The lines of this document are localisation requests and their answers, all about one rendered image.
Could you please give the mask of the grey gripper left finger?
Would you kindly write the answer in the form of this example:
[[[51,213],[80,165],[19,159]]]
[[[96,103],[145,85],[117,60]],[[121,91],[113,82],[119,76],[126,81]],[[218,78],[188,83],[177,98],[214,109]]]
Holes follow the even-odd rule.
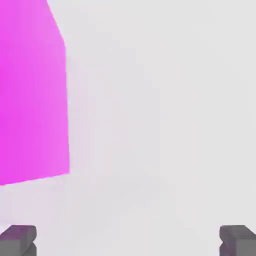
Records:
[[[11,225],[0,234],[0,256],[37,256],[34,225]]]

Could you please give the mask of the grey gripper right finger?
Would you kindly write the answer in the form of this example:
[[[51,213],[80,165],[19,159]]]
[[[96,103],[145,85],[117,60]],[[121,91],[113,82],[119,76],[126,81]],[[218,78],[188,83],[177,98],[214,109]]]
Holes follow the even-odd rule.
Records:
[[[219,256],[256,256],[256,234],[245,225],[222,225]]]

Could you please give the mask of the large magenta box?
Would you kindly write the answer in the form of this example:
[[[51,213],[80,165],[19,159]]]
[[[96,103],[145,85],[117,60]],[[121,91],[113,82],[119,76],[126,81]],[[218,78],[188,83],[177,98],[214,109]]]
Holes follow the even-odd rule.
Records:
[[[64,39],[47,0],[0,0],[0,186],[69,170]]]

